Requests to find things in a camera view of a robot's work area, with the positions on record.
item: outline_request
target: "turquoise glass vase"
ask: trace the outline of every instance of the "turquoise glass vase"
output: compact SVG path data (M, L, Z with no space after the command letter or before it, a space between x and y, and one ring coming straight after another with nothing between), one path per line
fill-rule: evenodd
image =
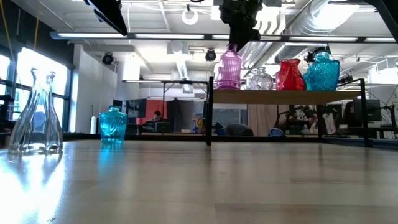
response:
M315 62L309 66L304 75L307 90L335 91L340 75L340 63L338 60L330 60L328 51L315 54Z
M101 142L123 143L127 126L127 114L120 112L120 106L108 106L108 109L108 112L99 115Z

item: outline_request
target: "shelf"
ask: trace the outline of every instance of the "shelf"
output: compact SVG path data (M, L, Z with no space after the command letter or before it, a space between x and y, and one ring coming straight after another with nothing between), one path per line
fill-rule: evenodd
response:
M359 91L214 90L214 103L324 105L357 98Z

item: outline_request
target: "clear glass vase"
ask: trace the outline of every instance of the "clear glass vase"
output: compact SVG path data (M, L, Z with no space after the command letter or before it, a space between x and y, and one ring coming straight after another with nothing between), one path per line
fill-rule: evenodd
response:
M32 91L26 107L12 130L11 152L57 152L62 150L62 130L54 110L52 82L54 72L31 70Z
M102 143L123 143L127 127L127 114L120 106L108 106L109 111L99 115Z
M240 90L241 65L242 57L236 51L236 44L228 44L226 52L220 58L216 89Z

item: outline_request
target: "fluorescent light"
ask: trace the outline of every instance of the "fluorescent light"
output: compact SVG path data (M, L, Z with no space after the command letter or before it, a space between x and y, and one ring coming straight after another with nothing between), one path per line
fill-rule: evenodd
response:
M204 39L203 34L135 34L137 39Z
M261 36L261 40L280 40L280 37L263 35Z
M229 40L229 35L213 35L215 40Z
M123 80L124 82L131 83L161 83L161 80Z
M328 44L323 44L323 43L293 43L293 42L287 42L285 43L286 46L314 46L314 47L326 47Z
M368 37L365 42L395 42L393 37Z
M357 37L290 37L293 41L356 42Z
M121 34L101 34L101 33L58 33L60 37L66 38L127 38Z

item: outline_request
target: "glass vase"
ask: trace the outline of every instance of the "glass vase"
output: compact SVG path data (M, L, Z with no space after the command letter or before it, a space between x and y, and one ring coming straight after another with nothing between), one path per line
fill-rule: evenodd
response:
M271 90L274 86L272 77L266 73L265 67L259 68L259 78L257 79L257 87L259 90Z
M57 152L62 150L62 130L54 110L54 72L31 70L33 87L26 107L12 130L11 152Z
M280 63L280 79L282 90L306 90L305 80L301 75L298 65L299 59L283 60Z
M315 54L315 62L309 66L305 81L310 88L307 90L335 91L340 75L338 60L330 60L330 53L322 51Z
M99 115L102 143L123 143L127 127L127 114L120 112L120 106L108 106L108 112Z
M246 75L246 86L248 90L257 90L257 82L253 78L257 78L258 73L258 68L253 68Z
M236 51L236 44L228 44L226 52L220 58L216 89L241 89L242 57Z

